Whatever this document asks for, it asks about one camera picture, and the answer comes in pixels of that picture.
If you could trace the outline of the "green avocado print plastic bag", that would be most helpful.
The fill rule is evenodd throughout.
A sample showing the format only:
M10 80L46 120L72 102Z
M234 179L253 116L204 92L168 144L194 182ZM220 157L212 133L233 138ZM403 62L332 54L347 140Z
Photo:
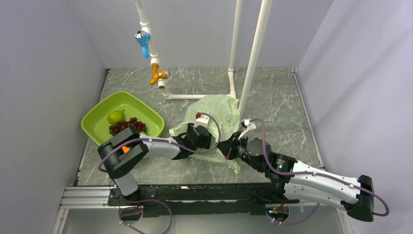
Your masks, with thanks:
M238 102L238 99L227 95L205 96L185 109L183 120L170 128L169 134L175 137L184 133L188 124L195 122L197 113L207 113L213 117L207 128L212 134L210 148L213 148L218 139L220 142L226 141L238 131L241 118Z

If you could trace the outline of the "dark red grape bunch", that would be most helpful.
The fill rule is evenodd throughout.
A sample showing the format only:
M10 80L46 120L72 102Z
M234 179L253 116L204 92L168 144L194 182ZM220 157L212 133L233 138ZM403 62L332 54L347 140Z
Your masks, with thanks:
M128 121L123 120L109 126L109 134L112 136L117 135L118 133L122 132L127 128L135 128L139 133L146 133L147 126L145 123L139 121L136 117L131 117Z

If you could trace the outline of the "orange fake fruit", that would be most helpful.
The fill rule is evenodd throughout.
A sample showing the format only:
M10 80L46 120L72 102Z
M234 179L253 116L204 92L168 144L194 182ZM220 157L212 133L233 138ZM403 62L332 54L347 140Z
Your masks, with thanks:
M122 147L122 151L123 151L123 153L127 153L127 152L129 152L131 150L131 148L130 147L128 147L128 146L123 146Z

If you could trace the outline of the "green fake fruit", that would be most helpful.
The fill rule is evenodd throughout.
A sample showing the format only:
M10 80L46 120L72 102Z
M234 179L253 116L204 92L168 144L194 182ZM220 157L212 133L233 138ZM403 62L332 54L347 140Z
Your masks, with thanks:
M125 120L124 109L111 111L107 115L107 121L111 125L116 125Z

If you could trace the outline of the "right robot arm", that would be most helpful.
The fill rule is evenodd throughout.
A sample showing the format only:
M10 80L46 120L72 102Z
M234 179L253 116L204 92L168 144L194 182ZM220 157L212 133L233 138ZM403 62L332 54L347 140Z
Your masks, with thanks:
M218 144L228 160L241 159L271 181L269 198L274 202L309 200L331 205L364 222L374 219L373 180L367 175L345 177L311 167L295 158L271 151L255 138L229 139Z

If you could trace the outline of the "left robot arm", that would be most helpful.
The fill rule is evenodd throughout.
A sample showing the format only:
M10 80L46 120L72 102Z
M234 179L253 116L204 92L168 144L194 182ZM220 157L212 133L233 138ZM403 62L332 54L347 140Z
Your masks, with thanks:
M144 158L186 159L199 149L210 149L212 134L206 127L190 124L187 131L169 138L150 137L128 127L102 143L97 152L100 171L106 172L121 192L125 203L135 204L140 198L138 183L131 170Z

